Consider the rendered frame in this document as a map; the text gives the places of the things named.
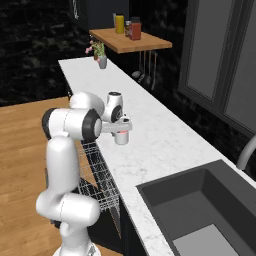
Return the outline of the dark wall cupboard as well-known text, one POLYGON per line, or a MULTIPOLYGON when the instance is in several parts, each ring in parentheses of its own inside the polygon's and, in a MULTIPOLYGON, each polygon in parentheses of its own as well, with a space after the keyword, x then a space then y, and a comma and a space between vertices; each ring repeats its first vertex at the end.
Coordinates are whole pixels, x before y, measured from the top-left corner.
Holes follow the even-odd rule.
POLYGON ((129 0, 68 0, 71 20, 85 31, 114 27, 113 14, 129 18, 129 0))

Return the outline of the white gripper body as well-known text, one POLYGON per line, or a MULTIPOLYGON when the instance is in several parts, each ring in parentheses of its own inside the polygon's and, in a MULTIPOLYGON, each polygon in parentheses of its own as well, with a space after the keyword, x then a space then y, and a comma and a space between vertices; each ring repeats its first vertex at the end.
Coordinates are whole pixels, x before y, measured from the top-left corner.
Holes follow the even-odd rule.
POLYGON ((102 123, 102 133, 116 133, 120 131, 130 131, 132 129, 131 122, 102 123))

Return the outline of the grey hanging ladle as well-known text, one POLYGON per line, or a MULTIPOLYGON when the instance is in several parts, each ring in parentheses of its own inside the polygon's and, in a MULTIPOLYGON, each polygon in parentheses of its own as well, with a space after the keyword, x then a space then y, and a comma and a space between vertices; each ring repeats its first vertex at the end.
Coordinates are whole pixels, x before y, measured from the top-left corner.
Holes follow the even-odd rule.
POLYGON ((135 79, 139 78, 139 76, 141 74, 140 66, 141 66, 141 52, 139 53, 139 69, 132 73, 132 77, 135 78, 135 79))

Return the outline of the grey hanging utensil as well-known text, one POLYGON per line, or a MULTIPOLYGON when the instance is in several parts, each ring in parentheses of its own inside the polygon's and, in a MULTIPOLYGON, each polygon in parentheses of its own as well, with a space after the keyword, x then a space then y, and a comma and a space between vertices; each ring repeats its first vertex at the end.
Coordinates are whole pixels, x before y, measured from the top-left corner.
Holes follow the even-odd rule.
POLYGON ((154 51, 154 70, 153 70, 153 81, 151 85, 151 91, 154 91, 156 84, 156 69, 157 69, 157 52, 154 51))

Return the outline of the black counter cabinets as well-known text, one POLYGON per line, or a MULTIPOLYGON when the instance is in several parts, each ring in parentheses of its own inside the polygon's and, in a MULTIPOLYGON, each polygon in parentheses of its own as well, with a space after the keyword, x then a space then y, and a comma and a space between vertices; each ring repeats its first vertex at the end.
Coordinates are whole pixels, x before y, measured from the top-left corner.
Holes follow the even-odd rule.
POLYGON ((147 256, 122 199, 119 199, 123 256, 147 256))

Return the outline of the dark grey sink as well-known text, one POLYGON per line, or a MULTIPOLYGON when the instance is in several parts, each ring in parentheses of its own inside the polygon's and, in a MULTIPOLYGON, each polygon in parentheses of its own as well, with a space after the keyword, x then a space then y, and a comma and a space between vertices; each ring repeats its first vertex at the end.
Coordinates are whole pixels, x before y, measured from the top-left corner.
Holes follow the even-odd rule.
POLYGON ((256 256, 256 188, 224 161, 137 189, 175 256, 256 256))

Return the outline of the black dishwasher door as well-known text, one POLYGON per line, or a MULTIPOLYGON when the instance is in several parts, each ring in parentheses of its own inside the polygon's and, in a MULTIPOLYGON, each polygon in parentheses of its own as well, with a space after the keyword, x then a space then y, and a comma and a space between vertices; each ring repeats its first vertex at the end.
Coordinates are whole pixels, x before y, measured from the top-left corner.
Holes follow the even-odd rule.
POLYGON ((115 207, 102 211, 98 221, 88 228, 88 233, 94 243, 121 251, 120 217, 115 207))

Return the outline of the grey tap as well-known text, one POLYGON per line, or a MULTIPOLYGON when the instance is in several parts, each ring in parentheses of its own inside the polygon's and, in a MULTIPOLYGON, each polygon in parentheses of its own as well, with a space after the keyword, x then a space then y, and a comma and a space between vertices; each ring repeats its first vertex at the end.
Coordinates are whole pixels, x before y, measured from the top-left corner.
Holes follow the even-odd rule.
POLYGON ((239 170, 244 170, 246 168, 246 165, 252 155, 252 153, 256 150, 256 135, 253 136, 250 141, 246 144, 246 146, 244 147, 244 149, 242 150, 236 167, 239 170))

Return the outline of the white cup with red inside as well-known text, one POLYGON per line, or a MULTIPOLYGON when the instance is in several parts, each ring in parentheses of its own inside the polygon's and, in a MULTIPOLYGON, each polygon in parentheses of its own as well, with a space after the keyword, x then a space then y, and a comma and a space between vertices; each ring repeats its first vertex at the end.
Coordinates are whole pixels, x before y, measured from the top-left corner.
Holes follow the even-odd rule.
POLYGON ((129 142, 129 132, 128 131, 116 132, 114 136, 114 140, 117 145, 126 145, 129 142))

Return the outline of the pink flower plant in pot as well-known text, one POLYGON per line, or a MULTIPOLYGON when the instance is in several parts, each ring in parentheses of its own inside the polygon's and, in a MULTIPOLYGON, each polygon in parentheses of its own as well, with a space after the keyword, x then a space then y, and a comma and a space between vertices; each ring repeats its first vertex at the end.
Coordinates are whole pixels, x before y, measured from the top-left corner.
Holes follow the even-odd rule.
POLYGON ((107 67, 107 56, 104 43, 91 40, 90 46, 85 49, 86 54, 89 54, 90 52, 94 54, 94 60, 98 62, 99 68, 105 69, 107 67))

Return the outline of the yellow bottle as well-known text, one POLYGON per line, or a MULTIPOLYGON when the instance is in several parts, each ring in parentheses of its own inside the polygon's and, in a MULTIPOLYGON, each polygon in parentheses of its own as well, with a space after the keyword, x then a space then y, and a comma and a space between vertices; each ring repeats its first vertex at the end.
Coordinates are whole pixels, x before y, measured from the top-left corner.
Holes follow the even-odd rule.
POLYGON ((117 34, 124 33, 124 15, 123 14, 117 14, 115 16, 115 32, 117 34))

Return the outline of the grey hanging spatula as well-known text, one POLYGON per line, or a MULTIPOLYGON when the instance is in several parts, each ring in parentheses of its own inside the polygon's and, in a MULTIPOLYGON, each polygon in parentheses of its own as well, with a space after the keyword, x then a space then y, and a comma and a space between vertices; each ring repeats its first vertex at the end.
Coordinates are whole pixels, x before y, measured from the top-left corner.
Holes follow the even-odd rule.
POLYGON ((149 56, 148 56, 148 74, 146 78, 146 85, 150 85, 151 82, 151 56, 152 56, 152 51, 149 51, 149 56))

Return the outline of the wooden wall shelf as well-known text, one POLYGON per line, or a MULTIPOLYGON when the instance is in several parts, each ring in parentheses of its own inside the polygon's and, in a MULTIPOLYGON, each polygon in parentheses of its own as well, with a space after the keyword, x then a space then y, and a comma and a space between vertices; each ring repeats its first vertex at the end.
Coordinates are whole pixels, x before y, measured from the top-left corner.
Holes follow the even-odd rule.
POLYGON ((114 28, 90 30, 89 34, 103 42, 108 48, 118 54, 167 49, 172 47, 171 42, 145 32, 141 33, 140 40, 131 40, 124 34, 117 34, 114 28))

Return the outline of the red jar with black lid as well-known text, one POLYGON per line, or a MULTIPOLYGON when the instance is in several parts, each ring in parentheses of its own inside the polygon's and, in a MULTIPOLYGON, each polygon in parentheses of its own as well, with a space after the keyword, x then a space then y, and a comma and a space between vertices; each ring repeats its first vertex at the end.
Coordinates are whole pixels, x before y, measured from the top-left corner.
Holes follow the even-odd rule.
POLYGON ((141 22, 139 17, 132 17, 130 23, 130 39, 141 39, 141 22))

